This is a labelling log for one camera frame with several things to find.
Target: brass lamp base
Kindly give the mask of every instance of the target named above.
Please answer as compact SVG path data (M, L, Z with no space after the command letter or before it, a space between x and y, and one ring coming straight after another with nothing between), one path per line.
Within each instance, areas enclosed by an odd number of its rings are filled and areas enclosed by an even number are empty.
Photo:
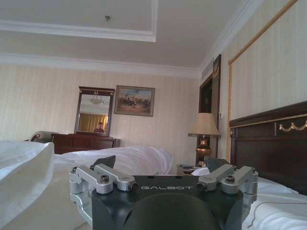
M196 147L196 163L197 165L204 165L204 157L211 155L211 148L208 146L208 140L201 138L201 144Z

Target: wooden dresser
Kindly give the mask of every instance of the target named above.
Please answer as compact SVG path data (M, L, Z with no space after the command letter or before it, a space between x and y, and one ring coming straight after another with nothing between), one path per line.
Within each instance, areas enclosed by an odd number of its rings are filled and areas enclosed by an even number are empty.
M120 139L95 134L52 134L55 154L119 147Z

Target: ceiling fixture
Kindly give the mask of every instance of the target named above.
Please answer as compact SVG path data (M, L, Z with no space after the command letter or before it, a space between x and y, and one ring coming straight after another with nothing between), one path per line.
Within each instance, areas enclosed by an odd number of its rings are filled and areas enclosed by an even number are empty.
M104 103L104 100L102 100L102 96L100 96L100 99L99 99L98 95L94 95L90 101L92 104L103 104Z
M105 19L106 19L107 22L109 22L111 20L111 16L106 15Z

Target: table lamp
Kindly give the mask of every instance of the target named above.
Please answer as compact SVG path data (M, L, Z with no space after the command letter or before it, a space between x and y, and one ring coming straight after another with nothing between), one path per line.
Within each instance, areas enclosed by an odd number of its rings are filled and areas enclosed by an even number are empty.
M199 113L196 114L196 121L194 123L192 131L189 132L189 137L200 136L201 144L196 147L196 156L199 160L198 165L203 165L203 159L205 156L211 155L211 149L208 146L207 138L219 138L220 132L216 128L213 114Z

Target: picture frame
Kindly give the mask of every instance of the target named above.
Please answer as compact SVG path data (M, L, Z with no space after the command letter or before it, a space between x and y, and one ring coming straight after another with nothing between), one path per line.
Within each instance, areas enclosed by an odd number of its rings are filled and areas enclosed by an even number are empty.
M154 91L155 88L118 85L114 113L153 116Z

